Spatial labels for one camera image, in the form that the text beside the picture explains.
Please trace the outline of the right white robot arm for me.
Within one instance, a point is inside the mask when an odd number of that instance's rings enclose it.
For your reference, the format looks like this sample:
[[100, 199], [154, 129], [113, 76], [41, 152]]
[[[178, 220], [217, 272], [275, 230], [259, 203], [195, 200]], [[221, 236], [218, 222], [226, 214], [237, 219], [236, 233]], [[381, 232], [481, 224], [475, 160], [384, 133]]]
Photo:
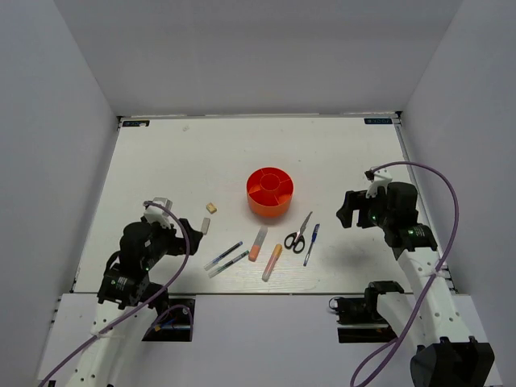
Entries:
[[489, 343], [478, 341], [456, 308], [442, 271], [431, 229], [418, 221], [416, 188], [391, 182], [367, 191], [348, 191], [336, 216], [343, 227], [358, 218], [361, 228], [379, 227], [416, 299], [411, 305], [394, 281], [372, 282], [365, 314], [386, 320], [397, 337], [415, 348], [410, 375], [416, 386], [483, 386], [494, 363]]

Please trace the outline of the white rectangular eraser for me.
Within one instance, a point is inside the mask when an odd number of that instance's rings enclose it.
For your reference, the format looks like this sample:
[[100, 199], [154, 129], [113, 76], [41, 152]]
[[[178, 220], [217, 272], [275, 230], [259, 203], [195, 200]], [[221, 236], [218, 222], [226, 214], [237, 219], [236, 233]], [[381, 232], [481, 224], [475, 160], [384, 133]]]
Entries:
[[210, 218], [204, 218], [202, 221], [201, 233], [203, 235], [206, 235], [209, 231], [209, 227], [210, 227]]

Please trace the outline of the blue gel pen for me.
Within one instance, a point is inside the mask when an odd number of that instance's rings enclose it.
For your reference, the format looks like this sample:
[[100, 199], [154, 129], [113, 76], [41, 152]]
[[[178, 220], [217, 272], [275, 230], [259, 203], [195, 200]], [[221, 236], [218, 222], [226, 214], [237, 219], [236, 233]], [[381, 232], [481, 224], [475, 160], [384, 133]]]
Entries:
[[208, 271], [209, 269], [213, 268], [220, 260], [231, 254], [234, 250], [239, 248], [243, 244], [242, 241], [239, 241], [238, 243], [234, 244], [230, 248], [228, 248], [225, 252], [221, 253], [217, 257], [215, 257], [212, 261], [210, 261], [208, 264], [204, 266], [204, 269]]

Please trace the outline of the blue ballpoint pen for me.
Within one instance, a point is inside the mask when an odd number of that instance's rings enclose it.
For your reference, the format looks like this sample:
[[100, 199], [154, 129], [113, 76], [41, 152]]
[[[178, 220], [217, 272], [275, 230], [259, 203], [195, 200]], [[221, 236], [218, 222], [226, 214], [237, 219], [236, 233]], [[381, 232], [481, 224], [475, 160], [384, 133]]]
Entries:
[[305, 257], [305, 259], [303, 261], [303, 267], [306, 267], [308, 265], [308, 262], [309, 262], [310, 256], [311, 256], [311, 252], [313, 250], [314, 243], [315, 243], [315, 240], [316, 240], [317, 235], [318, 235], [319, 228], [320, 228], [320, 223], [316, 223], [315, 226], [314, 226], [312, 235], [311, 235], [310, 245], [309, 245], [309, 248], [307, 250], [306, 257]]

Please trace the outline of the black handled scissors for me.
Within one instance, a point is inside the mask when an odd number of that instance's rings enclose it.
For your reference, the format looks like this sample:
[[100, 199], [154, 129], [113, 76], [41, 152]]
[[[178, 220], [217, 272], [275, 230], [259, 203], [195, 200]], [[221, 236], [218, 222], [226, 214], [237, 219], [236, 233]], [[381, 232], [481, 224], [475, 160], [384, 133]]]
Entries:
[[313, 212], [311, 211], [303, 220], [302, 225], [299, 229], [293, 233], [288, 234], [284, 240], [284, 247], [287, 250], [291, 250], [294, 254], [300, 254], [306, 245], [304, 232], [306, 230], [306, 226], [310, 220]]

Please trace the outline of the green gel pen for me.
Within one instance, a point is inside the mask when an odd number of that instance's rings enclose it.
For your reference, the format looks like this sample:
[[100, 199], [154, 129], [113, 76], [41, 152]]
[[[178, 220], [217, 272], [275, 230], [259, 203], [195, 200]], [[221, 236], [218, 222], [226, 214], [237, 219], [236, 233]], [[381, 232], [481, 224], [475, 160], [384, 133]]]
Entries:
[[209, 278], [213, 278], [213, 277], [219, 275], [220, 273], [222, 273], [226, 269], [230, 268], [233, 264], [236, 264], [237, 262], [242, 260], [244, 257], [247, 257], [248, 255], [249, 255], [249, 251], [248, 250], [243, 252], [243, 253], [241, 253], [241, 254], [239, 254], [237, 257], [229, 260], [228, 262], [226, 262], [222, 266], [217, 267], [214, 270], [212, 270], [211, 272], [209, 272], [208, 273], [208, 277]]

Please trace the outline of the tan small eraser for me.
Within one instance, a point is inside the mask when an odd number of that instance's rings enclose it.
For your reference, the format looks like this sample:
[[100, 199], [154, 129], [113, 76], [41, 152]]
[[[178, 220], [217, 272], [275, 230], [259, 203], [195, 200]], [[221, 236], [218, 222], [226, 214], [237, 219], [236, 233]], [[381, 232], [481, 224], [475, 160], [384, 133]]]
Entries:
[[207, 203], [206, 209], [210, 214], [214, 214], [217, 211], [217, 207], [213, 203]]

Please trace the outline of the yellow highlighter marker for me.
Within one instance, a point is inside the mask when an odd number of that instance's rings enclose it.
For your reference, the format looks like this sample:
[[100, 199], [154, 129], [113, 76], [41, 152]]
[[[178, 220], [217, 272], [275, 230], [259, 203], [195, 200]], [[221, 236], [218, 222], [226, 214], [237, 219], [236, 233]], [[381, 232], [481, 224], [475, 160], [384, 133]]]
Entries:
[[283, 247], [280, 243], [278, 243], [273, 251], [271, 256], [269, 257], [268, 263], [265, 266], [264, 272], [262, 274], [262, 281], [267, 282], [272, 274], [272, 271], [275, 267], [276, 262], [278, 261], [281, 253], [282, 253]]

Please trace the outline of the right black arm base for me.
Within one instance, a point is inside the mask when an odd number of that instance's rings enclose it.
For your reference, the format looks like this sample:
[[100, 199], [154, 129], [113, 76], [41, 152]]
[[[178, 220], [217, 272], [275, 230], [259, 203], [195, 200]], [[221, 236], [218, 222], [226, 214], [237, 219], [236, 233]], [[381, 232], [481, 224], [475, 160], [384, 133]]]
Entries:
[[368, 311], [364, 298], [333, 297], [328, 308], [337, 317], [339, 343], [388, 343], [397, 338], [384, 318]]

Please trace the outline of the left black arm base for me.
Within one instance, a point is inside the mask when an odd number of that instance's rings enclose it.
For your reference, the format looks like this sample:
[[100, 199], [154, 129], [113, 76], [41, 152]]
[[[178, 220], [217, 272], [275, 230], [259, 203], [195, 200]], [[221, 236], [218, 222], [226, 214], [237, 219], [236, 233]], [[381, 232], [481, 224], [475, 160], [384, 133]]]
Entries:
[[193, 338], [195, 298], [170, 298], [164, 314], [158, 317], [146, 331], [143, 342], [183, 342]]

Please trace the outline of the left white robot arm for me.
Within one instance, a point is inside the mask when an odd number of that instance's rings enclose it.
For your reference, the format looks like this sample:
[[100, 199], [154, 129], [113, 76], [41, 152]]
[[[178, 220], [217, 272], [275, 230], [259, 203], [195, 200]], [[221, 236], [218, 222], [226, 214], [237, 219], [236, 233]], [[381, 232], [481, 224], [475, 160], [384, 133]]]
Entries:
[[118, 251], [106, 263], [90, 337], [39, 384], [48, 386], [52, 377], [77, 357], [70, 386], [118, 386], [150, 326], [166, 319], [175, 308], [168, 287], [150, 281], [150, 270], [164, 256], [196, 253], [202, 237], [185, 218], [179, 219], [176, 227], [145, 218], [125, 226]]

